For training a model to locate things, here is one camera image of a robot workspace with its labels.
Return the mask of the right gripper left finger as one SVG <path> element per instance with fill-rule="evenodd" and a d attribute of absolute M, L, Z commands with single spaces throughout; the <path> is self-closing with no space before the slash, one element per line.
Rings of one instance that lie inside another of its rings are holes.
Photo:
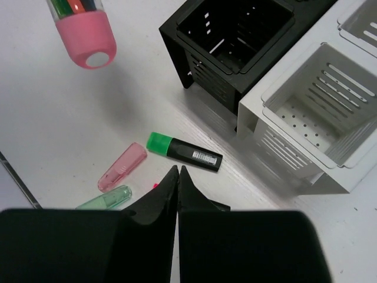
<path fill-rule="evenodd" d="M 2 282 L 169 282 L 179 172 L 123 210 L 1 213 Z"/>

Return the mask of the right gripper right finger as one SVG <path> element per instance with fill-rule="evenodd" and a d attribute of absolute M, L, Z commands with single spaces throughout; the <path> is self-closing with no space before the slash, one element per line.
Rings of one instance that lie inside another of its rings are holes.
<path fill-rule="evenodd" d="M 181 282 L 331 282 L 316 229 L 297 210 L 223 211 L 183 167 L 178 181 Z"/>

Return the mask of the pink-capped crayon tube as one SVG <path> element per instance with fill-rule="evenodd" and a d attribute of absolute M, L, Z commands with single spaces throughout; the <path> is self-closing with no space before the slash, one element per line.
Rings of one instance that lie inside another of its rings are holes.
<path fill-rule="evenodd" d="M 94 70 L 109 65 L 117 44 L 101 1 L 47 1 L 55 26 L 70 59 Z"/>

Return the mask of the green cap black highlighter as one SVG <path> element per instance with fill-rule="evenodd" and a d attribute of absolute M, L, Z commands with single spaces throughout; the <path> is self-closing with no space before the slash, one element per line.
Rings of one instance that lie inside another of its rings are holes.
<path fill-rule="evenodd" d="M 150 134 L 146 148 L 161 156 L 212 172 L 219 171 L 223 160 L 223 156 L 220 153 L 157 132 Z"/>

